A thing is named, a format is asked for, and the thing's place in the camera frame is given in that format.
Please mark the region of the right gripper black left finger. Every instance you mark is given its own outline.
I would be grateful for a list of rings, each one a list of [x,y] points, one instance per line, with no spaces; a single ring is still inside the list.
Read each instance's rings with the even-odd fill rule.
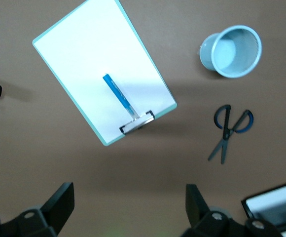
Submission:
[[[58,237],[74,210],[74,186],[63,183],[41,207],[25,210],[1,223],[0,237]]]

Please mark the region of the black blue-handled scissors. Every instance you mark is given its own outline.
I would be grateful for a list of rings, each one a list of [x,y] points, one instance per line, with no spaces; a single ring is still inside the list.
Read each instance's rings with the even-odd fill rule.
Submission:
[[[218,121],[219,115],[221,112],[225,111],[225,117],[224,117],[224,125],[221,125]],[[228,147],[228,141],[233,133],[245,133],[249,129],[251,129],[253,122],[254,122],[254,116],[253,113],[250,110],[245,110],[242,115],[239,117],[239,119],[236,121],[236,123],[230,128],[229,127],[229,118],[230,118],[230,112],[231,112],[231,105],[223,105],[220,108],[217,109],[217,111],[214,114],[214,123],[217,128],[223,130],[222,138],[219,141],[219,143],[215,146],[213,151],[208,157],[208,161],[211,161],[214,156],[218,153],[219,150],[221,150],[221,159],[220,163],[224,164],[226,160],[226,153],[227,153],[227,147]]]

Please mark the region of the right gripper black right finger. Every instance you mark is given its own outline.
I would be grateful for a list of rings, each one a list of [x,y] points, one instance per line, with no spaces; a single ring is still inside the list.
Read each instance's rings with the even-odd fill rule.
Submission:
[[[190,228],[180,237],[281,237],[270,222],[249,218],[241,225],[218,210],[210,210],[198,187],[187,184],[185,210]]]

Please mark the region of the blue marker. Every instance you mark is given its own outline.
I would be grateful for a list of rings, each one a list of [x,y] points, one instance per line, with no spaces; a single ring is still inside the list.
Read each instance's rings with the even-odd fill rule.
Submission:
[[[103,76],[104,81],[109,86],[111,91],[114,93],[116,98],[119,100],[119,102],[122,104],[122,106],[127,110],[127,112],[130,114],[130,116],[133,119],[137,119],[139,115],[137,112],[133,109],[129,101],[126,99],[126,97],[123,95],[119,87],[116,85],[116,83],[113,81],[113,79],[110,77],[109,74],[105,74]]]

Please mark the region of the black stacked paper tray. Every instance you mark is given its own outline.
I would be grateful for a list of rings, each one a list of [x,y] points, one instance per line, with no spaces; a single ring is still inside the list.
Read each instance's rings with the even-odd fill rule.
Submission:
[[[241,203],[247,217],[270,222],[286,237],[286,183],[250,195]]]

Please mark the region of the white paper stack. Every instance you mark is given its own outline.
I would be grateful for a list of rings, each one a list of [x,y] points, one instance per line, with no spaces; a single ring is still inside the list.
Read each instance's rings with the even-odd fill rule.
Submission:
[[[248,196],[242,200],[242,205],[250,216],[268,209],[286,207],[286,184]]]

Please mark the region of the light blue mesh cup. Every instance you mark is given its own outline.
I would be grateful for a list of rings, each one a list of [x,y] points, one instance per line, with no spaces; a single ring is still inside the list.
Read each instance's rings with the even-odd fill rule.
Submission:
[[[259,63],[261,54],[260,36],[245,25],[231,26],[210,35],[199,49],[202,65],[229,79],[249,74]]]

